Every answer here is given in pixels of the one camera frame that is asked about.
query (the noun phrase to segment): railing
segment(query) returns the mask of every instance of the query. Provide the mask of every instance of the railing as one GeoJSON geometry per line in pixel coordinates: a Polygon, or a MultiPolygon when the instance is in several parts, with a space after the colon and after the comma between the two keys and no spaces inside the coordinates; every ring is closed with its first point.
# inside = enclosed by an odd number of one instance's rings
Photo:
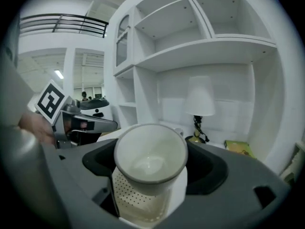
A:
{"type": "Polygon", "coordinates": [[[105,37],[108,22],[75,14],[38,14],[20,20],[20,35],[73,32],[105,37]]]}

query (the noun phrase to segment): person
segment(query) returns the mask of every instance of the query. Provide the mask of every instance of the person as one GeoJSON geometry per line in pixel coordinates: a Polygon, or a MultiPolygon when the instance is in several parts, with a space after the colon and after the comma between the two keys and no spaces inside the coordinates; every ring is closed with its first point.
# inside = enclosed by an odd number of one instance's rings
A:
{"type": "Polygon", "coordinates": [[[82,92],[81,95],[82,95],[82,101],[88,101],[86,92],[82,92]]]}

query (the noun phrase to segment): white lamp shade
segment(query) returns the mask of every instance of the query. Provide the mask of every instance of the white lamp shade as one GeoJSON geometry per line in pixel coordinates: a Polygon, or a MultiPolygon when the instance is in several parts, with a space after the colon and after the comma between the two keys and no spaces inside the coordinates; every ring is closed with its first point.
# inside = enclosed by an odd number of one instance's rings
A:
{"type": "Polygon", "coordinates": [[[197,116],[215,114],[214,92],[209,76],[190,77],[185,111],[197,116]]]}

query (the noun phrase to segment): table lamp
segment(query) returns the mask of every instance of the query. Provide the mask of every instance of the table lamp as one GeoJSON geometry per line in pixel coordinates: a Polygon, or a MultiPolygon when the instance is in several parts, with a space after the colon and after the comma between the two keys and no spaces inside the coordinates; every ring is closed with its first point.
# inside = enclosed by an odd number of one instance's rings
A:
{"type": "Polygon", "coordinates": [[[195,125],[194,135],[188,136],[185,140],[197,143],[209,142],[207,135],[201,130],[202,117],[215,114],[214,92],[209,76],[190,77],[185,111],[194,116],[195,125]],[[205,135],[205,140],[200,138],[200,134],[205,135]]]}

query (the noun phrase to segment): ceiling light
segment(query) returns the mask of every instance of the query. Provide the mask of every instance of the ceiling light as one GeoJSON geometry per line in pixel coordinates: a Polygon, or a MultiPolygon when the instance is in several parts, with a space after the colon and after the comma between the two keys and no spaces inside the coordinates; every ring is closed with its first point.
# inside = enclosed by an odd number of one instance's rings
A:
{"type": "Polygon", "coordinates": [[[56,70],[54,72],[58,75],[59,78],[63,79],[63,75],[60,71],[56,70]]]}

